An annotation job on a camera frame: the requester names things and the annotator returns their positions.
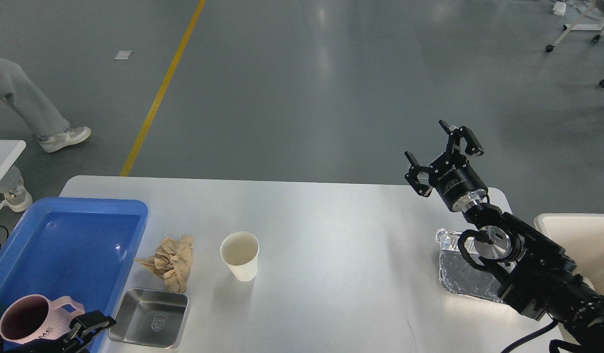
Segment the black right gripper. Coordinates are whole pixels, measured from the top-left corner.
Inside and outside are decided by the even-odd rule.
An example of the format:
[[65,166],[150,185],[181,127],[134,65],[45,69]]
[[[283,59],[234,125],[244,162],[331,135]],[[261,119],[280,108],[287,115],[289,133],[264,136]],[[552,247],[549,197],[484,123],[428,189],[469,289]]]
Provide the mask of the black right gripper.
[[[405,151],[410,167],[404,178],[416,194],[429,197],[434,188],[449,211],[465,213],[484,203],[488,196],[488,188],[469,161],[470,157],[483,155],[484,149],[470,128],[451,126],[442,119],[438,123],[448,136],[445,151],[430,167]],[[420,181],[420,174],[429,175],[429,184]]]

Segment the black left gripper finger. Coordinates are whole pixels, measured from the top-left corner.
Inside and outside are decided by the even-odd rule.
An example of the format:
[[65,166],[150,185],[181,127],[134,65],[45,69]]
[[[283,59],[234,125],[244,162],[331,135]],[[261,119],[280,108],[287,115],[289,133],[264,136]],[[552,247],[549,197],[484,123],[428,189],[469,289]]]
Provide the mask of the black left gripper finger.
[[89,344],[97,335],[116,325],[116,320],[99,310],[74,317],[69,330],[61,337],[64,344]]

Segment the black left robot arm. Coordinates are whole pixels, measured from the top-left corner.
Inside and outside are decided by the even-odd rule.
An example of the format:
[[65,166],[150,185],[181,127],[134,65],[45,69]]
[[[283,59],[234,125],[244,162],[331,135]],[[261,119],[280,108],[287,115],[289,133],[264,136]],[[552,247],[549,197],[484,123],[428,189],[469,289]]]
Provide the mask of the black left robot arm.
[[88,353],[91,342],[115,325],[113,317],[95,310],[76,316],[69,324],[69,331],[54,340],[34,339],[6,351],[5,340],[0,335],[0,353]]

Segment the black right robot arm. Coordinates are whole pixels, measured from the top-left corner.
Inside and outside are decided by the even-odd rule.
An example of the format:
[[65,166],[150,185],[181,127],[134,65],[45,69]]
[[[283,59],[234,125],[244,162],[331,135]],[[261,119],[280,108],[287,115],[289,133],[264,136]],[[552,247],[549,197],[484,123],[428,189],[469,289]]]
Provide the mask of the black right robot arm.
[[562,246],[490,203],[488,188],[469,161],[484,153],[472,130],[443,120],[439,124],[448,136],[445,152],[421,165],[406,151],[410,168],[405,180],[422,197],[436,190],[449,211],[460,212],[474,226],[460,234],[459,252],[472,268],[493,275],[503,303],[534,320],[551,317],[550,324],[504,351],[562,324],[575,341],[551,340],[549,352],[604,353],[604,295],[573,274],[577,265]]

